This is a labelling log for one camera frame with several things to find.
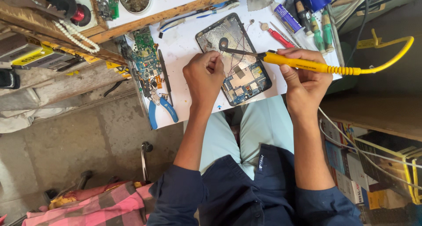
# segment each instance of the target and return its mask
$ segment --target hand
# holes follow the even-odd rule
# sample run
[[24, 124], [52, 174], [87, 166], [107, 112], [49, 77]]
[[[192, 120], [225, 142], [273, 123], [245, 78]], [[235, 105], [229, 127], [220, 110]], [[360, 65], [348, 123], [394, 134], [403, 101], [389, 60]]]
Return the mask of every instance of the hand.
[[[291, 59], [304, 59], [324, 63], [318, 51], [299, 48], [279, 49], [277, 54]], [[287, 109], [294, 119], [317, 117], [318, 106], [333, 80], [330, 73], [320, 73], [281, 65], [280, 71], [287, 83]]]
[[183, 76], [192, 98], [191, 110], [211, 114], [224, 81], [224, 64], [220, 53], [209, 51], [196, 54], [183, 68]]

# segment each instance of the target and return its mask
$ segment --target navy blue shirt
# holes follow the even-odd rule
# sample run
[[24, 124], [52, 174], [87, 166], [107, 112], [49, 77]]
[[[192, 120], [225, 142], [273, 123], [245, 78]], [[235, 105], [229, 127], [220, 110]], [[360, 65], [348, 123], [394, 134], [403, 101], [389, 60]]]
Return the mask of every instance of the navy blue shirt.
[[230, 155], [199, 171], [172, 165], [151, 186], [155, 209], [147, 225], [201, 226], [362, 225], [359, 210], [336, 187], [310, 191], [296, 187], [294, 156], [261, 145], [251, 180]]

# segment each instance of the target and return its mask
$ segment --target light blue pants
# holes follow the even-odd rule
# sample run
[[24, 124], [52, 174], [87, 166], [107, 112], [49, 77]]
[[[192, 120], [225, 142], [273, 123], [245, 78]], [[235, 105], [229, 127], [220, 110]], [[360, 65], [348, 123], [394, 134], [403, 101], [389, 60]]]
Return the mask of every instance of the light blue pants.
[[293, 125], [280, 95], [241, 106], [240, 148], [224, 112], [211, 114], [205, 130], [199, 171], [205, 173], [220, 157], [230, 154], [253, 180], [260, 144], [270, 144], [294, 153]]

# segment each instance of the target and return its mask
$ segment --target blue pliers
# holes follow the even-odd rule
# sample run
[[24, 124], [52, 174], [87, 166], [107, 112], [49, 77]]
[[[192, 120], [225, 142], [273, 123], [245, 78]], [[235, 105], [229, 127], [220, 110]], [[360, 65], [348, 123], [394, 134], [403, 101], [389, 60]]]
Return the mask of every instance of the blue pliers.
[[157, 94], [157, 91], [155, 87], [151, 85], [151, 97], [148, 97], [150, 100], [149, 102], [149, 109], [148, 109], [148, 115], [149, 115], [149, 122], [151, 123], [151, 127], [153, 129], [157, 129], [157, 121], [155, 120], [155, 109], [156, 106], [162, 105], [168, 113], [170, 113], [171, 117], [173, 118], [173, 121], [177, 123], [179, 121], [179, 118], [177, 117], [176, 111], [173, 109], [173, 107], [170, 105], [169, 102], [167, 102], [164, 98], [159, 97]]

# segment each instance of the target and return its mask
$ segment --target soldering iron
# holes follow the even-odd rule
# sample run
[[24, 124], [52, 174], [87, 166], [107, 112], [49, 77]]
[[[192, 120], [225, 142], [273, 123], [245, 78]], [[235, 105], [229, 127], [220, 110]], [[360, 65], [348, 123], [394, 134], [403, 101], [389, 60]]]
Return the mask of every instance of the soldering iron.
[[310, 70], [310, 71], [315, 71], [315, 72], [322, 72], [322, 73], [339, 73], [339, 74], [345, 74], [345, 75], [359, 75], [362, 73], [375, 73], [378, 71], [381, 71], [389, 66], [391, 66], [392, 64], [394, 64], [396, 61], [398, 61], [410, 48], [410, 46], [412, 46], [414, 38], [412, 36], [406, 36], [397, 40], [392, 40], [390, 42], [387, 43], [382, 43], [382, 44], [378, 44], [378, 39], [377, 36], [375, 34], [375, 30], [372, 29], [372, 36], [373, 36], [373, 40], [374, 40], [374, 48], [382, 48], [382, 47], [386, 47], [392, 44], [396, 44], [399, 42], [403, 42], [406, 41], [406, 44], [404, 45], [404, 47], [400, 50], [400, 52], [394, 56], [391, 60], [389, 60], [387, 63], [372, 68], [372, 69], [361, 69], [359, 67], [336, 67], [336, 66], [329, 66], [323, 63], [318, 63], [318, 62], [314, 62], [314, 61], [309, 61], [309, 60], [303, 60], [303, 59], [289, 59], [286, 58], [283, 55], [278, 55], [275, 53], [275, 51], [269, 50], [267, 52], [263, 52], [263, 53], [252, 53], [252, 52], [247, 52], [244, 50], [238, 50], [238, 49], [230, 49], [228, 48], [229, 45], [229, 40], [225, 37], [220, 39], [219, 42], [219, 49], [221, 51], [227, 52], [227, 53], [233, 53], [233, 54], [240, 54], [240, 55], [251, 55], [251, 56], [255, 56], [257, 58], [259, 58], [260, 60], [267, 62], [267, 63], [271, 63], [271, 64], [277, 64], [277, 65], [282, 65], [282, 64], [287, 64], [290, 67], [297, 67], [297, 68], [302, 68], [302, 69], [306, 69], [306, 70]]

